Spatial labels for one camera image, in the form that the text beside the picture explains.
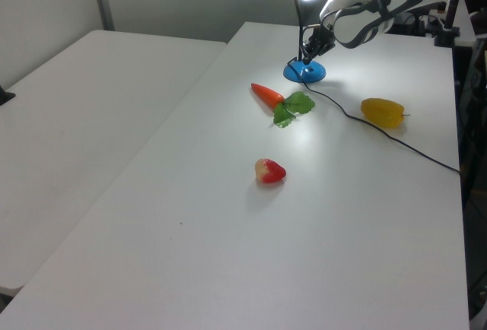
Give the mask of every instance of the orange carrot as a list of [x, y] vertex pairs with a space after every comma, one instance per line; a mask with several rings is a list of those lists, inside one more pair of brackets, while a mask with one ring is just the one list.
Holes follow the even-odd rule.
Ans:
[[255, 83], [252, 83], [251, 86], [253, 92], [272, 110], [274, 110], [278, 104], [284, 102], [284, 97], [272, 89]]

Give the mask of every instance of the toy fruit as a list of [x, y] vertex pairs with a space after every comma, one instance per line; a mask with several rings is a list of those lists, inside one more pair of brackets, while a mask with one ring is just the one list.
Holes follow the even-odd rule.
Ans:
[[286, 170], [270, 159], [258, 159], [256, 162], [256, 178], [262, 183], [274, 183], [286, 176]]
[[360, 109], [371, 122], [385, 129], [394, 129], [404, 120], [404, 107], [392, 100], [369, 98], [362, 101]]

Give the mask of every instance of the red strawberry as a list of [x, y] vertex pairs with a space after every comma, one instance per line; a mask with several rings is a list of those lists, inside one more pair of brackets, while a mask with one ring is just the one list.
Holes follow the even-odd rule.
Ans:
[[270, 159], [256, 162], [256, 178], [262, 183], [274, 183], [286, 176], [286, 170]]

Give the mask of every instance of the green leaves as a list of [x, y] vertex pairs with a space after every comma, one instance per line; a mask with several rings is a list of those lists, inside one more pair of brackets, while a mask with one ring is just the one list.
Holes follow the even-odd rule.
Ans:
[[314, 107], [314, 102], [303, 92], [295, 92], [278, 104], [274, 109], [274, 124], [280, 128], [288, 126], [296, 116], [293, 113], [305, 114]]
[[295, 92], [284, 101], [284, 108], [289, 112], [300, 113], [304, 115], [310, 112], [314, 107], [314, 102], [303, 92]]
[[278, 127], [284, 128], [289, 125], [296, 116], [290, 113], [282, 103], [278, 104], [274, 109], [274, 124]]

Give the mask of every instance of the blue lamp base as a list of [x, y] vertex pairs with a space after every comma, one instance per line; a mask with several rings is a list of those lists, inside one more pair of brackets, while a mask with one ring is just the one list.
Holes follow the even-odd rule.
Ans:
[[316, 83], [326, 76], [326, 69], [317, 62], [305, 65], [303, 62], [294, 60], [289, 65], [286, 65], [283, 74], [287, 79], [296, 83]]

